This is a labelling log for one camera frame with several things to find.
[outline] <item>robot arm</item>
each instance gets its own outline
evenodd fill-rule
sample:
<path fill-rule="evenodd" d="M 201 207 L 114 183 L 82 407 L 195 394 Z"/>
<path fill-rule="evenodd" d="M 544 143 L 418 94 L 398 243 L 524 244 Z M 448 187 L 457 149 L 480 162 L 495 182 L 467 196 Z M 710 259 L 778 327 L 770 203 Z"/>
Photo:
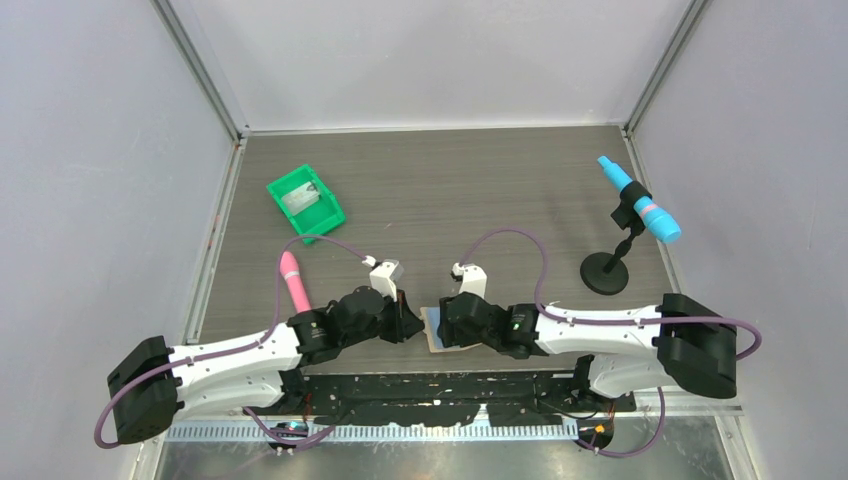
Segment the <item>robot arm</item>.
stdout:
<path fill-rule="evenodd" d="M 298 313 L 261 343 L 266 332 L 171 348 L 161 336 L 144 340 L 109 375 L 112 396 L 156 367 L 190 361 L 150 378 L 118 401 L 119 443 L 158 435 L 175 420 L 271 406 L 283 396 L 282 372 L 333 360 L 342 349 L 371 338 L 392 343 L 410 338 L 423 323 L 395 284 L 402 272 L 394 260 L 377 264 L 369 275 L 371 287 L 358 287 L 326 307 Z M 201 355 L 204 360 L 195 362 Z"/>
<path fill-rule="evenodd" d="M 451 273 L 462 284 L 459 294 L 440 301 L 438 333 L 445 346 L 483 343 L 516 359 L 590 352 L 578 361 L 575 377 L 586 390 L 606 398 L 669 385 L 712 398 L 736 395 L 735 330 L 656 322 L 662 317 L 718 316 L 685 295 L 666 294 L 660 305 L 631 310 L 547 306 L 540 312 L 535 304 L 501 308 L 486 302 L 486 275 L 477 265 L 455 264 Z"/>

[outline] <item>black stand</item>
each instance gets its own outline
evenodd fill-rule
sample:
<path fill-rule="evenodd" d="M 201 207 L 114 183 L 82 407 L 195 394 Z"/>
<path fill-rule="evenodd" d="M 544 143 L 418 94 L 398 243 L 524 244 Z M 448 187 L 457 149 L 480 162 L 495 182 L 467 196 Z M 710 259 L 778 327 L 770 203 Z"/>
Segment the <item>black stand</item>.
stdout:
<path fill-rule="evenodd" d="M 645 224 L 633 206 L 637 200 L 646 196 L 651 197 L 651 194 L 636 181 L 630 182 L 621 190 L 621 203 L 610 217 L 622 230 L 629 228 L 630 235 L 615 247 L 615 253 L 596 252 L 580 264 L 580 278 L 589 290 L 601 295 L 615 295 L 627 287 L 630 274 L 621 259 L 630 251 L 633 240 L 645 231 Z"/>

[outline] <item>white wall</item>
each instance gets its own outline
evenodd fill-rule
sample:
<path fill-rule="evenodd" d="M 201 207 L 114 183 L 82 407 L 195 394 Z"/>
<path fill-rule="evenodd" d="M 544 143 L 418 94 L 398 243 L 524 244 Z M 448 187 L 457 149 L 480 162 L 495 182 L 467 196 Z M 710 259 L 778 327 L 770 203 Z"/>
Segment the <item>white wall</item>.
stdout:
<path fill-rule="evenodd" d="M 687 291 L 762 329 L 763 478 L 845 478 L 848 2 L 717 1 L 636 132 Z"/>
<path fill-rule="evenodd" d="M 231 143 L 147 1 L 0 2 L 0 72 L 0 476 L 127 478 L 106 375 L 179 339 Z"/>
<path fill-rule="evenodd" d="M 623 123 L 689 3 L 187 1 L 253 130 Z"/>

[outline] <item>gray table surface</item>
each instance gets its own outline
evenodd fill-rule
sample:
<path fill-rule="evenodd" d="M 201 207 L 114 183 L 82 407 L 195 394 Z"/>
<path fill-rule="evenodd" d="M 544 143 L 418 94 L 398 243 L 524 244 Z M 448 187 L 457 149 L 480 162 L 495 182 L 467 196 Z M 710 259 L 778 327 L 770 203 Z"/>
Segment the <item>gray table surface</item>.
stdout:
<path fill-rule="evenodd" d="M 618 198 L 596 163 L 600 155 L 631 171 L 616 127 L 252 137 L 201 342 L 268 327 L 275 263 L 294 230 L 265 187 L 304 163 L 336 194 L 347 215 L 332 236 L 378 259 L 400 260 L 405 273 L 399 286 L 416 313 L 456 293 L 451 265 L 480 235 L 500 226 L 532 230 L 545 242 L 550 254 L 546 303 L 559 301 L 575 309 L 659 303 L 670 287 L 648 233 L 627 256 L 630 285 L 624 292 L 604 297 L 580 280 L 578 268 L 587 254 L 612 251 L 625 237 L 609 218 Z M 298 245 L 294 253 L 313 306 L 368 284 L 368 270 L 334 245 Z M 493 237 L 472 260 L 489 275 L 487 300 L 503 306 L 532 301 L 541 260 L 529 240 L 515 234 Z M 287 292 L 282 295 L 283 315 L 293 315 Z M 519 361 L 486 347 L 431 354 L 419 334 L 402 345 L 363 342 L 335 361 L 309 367 L 308 373 L 569 368 L 576 356 Z"/>

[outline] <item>pink object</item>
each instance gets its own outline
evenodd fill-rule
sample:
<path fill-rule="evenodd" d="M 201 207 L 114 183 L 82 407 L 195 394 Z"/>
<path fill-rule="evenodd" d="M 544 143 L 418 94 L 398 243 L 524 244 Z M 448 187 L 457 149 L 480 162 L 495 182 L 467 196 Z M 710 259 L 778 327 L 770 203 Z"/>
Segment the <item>pink object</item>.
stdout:
<path fill-rule="evenodd" d="M 300 281 L 300 268 L 291 252 L 283 252 L 283 258 L 280 260 L 280 275 L 283 276 L 286 285 L 289 286 L 289 295 L 292 297 L 297 313 L 312 310 L 309 297 L 306 296 L 306 289 L 303 288 L 303 282 Z"/>

